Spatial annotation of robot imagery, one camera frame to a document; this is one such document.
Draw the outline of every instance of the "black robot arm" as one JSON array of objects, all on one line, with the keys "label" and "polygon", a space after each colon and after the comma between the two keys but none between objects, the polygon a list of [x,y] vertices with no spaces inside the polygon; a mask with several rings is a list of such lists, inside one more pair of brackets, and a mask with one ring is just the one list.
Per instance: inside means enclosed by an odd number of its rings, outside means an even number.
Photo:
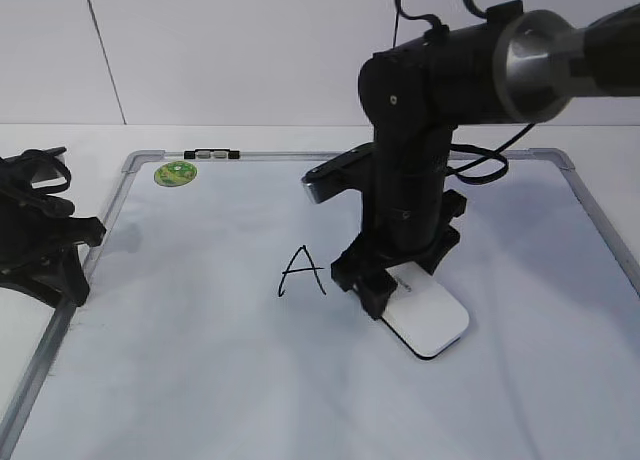
[{"label": "black robot arm", "polygon": [[433,273],[460,239],[449,222],[465,199],[443,193],[459,125],[534,124],[573,97],[640,95],[640,7],[583,29],[550,11],[525,13],[521,1],[481,13],[485,22],[455,31],[431,15],[410,17],[433,28],[374,54],[358,78],[373,143],[303,179],[318,203],[346,189],[362,193],[362,231],[331,274],[374,319],[397,287],[387,268],[415,261]]}]

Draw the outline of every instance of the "green sticker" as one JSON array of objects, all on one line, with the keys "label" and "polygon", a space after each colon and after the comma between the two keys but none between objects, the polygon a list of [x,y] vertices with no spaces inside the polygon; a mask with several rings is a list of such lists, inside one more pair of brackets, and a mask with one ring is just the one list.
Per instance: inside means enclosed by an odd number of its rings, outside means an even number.
[{"label": "green sticker", "polygon": [[198,169],[189,162],[177,161],[161,166],[153,176],[163,187],[181,187],[196,178]]}]

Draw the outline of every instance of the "black gripper mount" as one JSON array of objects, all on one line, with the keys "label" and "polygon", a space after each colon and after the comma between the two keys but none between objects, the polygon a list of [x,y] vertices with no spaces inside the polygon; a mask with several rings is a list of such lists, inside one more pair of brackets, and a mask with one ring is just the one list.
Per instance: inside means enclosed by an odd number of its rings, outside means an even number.
[{"label": "black gripper mount", "polygon": [[387,268],[407,262],[417,263],[433,274],[440,261],[460,241],[460,233],[450,225],[466,208],[466,198],[454,190],[442,195],[442,203],[433,240],[426,248],[399,252],[370,226],[375,223],[371,208],[373,183],[373,143],[366,143],[310,170],[302,179],[312,199],[322,203],[348,190],[362,194],[362,228],[360,234],[331,264],[331,278],[343,291],[353,290],[363,309],[374,320],[379,319],[398,282]]}]

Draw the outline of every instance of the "white eraser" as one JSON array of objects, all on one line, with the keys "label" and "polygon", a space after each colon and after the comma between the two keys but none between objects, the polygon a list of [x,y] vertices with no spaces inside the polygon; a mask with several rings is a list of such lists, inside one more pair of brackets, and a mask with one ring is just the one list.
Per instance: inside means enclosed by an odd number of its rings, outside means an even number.
[{"label": "white eraser", "polygon": [[469,313],[442,285],[411,262],[387,270],[398,282],[382,319],[422,359],[433,358],[469,326]]}]

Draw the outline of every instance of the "black cable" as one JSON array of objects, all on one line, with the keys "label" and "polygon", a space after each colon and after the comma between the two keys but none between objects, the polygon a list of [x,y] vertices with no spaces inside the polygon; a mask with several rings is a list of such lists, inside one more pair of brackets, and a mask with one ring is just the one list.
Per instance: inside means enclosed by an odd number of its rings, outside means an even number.
[{"label": "black cable", "polygon": [[478,5],[476,5],[476,2],[473,0],[462,0],[462,2],[470,14],[475,15],[478,18],[487,18],[487,12],[480,10]]},{"label": "black cable", "polygon": [[396,48],[396,45],[398,44],[398,24],[399,23],[400,23],[400,12],[396,10],[396,23],[393,26],[393,47],[391,48]]},{"label": "black cable", "polygon": [[[536,126],[535,123],[530,123],[529,125],[524,127],[522,130],[520,130],[518,133],[516,133],[513,137],[511,137],[511,139],[509,139],[508,141],[500,145],[495,150],[488,150],[485,148],[476,147],[474,145],[456,145],[456,144],[451,145],[451,151],[453,152],[473,153],[476,155],[481,155],[481,157],[478,158],[477,160],[469,162],[458,168],[449,167],[447,171],[447,175],[455,175],[460,181],[470,185],[484,185],[486,183],[490,183],[495,180],[498,180],[499,178],[502,178],[509,171],[509,162],[506,159],[506,157],[502,155],[502,152],[504,152],[507,148],[512,146],[522,137],[524,137],[535,126]],[[499,170],[493,173],[490,173],[488,175],[481,175],[478,177],[461,175],[462,172],[466,172],[471,168],[477,167],[478,165],[483,164],[487,160],[498,160],[503,164],[503,166]]]},{"label": "black cable", "polygon": [[440,30],[442,28],[442,22],[437,15],[434,15],[433,13],[425,13],[423,15],[409,15],[402,8],[402,0],[394,0],[394,4],[397,14],[402,18],[405,18],[407,20],[426,20],[431,24],[431,27],[433,29]]}]

